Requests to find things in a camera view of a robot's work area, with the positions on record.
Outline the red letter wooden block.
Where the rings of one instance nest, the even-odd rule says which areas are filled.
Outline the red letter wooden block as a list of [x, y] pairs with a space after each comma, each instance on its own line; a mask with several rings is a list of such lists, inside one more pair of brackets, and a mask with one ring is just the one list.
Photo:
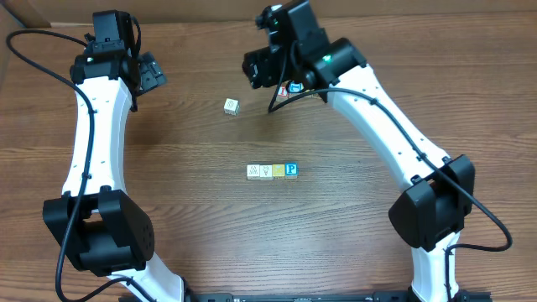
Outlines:
[[260, 172], [259, 172], [259, 178], [261, 180], [272, 180], [274, 178], [273, 176], [273, 165], [271, 164], [261, 164], [259, 166]]

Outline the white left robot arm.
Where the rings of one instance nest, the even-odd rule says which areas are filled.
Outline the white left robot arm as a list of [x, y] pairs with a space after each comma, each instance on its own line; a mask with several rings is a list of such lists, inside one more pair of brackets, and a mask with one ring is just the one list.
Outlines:
[[128, 196], [123, 177], [125, 128], [137, 96], [166, 82], [129, 13], [94, 13], [95, 33], [70, 69], [78, 105], [70, 171], [60, 198], [44, 202], [43, 219], [60, 244], [55, 289], [61, 300], [64, 261], [123, 284], [141, 301], [182, 301], [184, 280], [154, 251], [149, 216]]

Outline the yellow front wooden block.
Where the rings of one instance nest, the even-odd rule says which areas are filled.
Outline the yellow front wooden block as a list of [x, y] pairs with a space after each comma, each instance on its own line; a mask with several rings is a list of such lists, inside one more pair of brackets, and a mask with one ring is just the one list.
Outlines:
[[272, 165], [272, 176], [274, 180], [284, 180], [286, 178], [285, 165], [284, 164], [273, 164]]

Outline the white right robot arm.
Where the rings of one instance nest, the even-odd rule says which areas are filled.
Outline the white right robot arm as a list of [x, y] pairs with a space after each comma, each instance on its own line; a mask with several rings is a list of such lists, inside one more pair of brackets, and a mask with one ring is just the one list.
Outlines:
[[244, 55], [251, 86], [302, 84], [347, 118], [388, 166], [401, 192], [388, 217], [412, 252], [409, 300], [460, 297], [452, 246], [472, 210], [472, 163], [451, 158], [416, 128], [352, 42], [328, 39], [308, 2], [268, 6], [255, 23], [268, 46]]

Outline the blue P wooden block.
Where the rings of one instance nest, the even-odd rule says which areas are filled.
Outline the blue P wooden block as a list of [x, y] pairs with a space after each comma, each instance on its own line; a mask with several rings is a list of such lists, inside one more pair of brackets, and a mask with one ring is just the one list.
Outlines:
[[286, 179], [297, 179], [299, 174], [297, 163], [285, 163], [284, 173]]

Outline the white M wooden block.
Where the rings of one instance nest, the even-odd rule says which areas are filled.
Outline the white M wooden block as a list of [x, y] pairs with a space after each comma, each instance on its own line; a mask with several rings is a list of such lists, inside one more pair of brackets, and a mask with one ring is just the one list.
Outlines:
[[260, 165], [259, 164], [248, 164], [247, 165], [247, 179], [248, 180], [259, 180], [260, 179]]

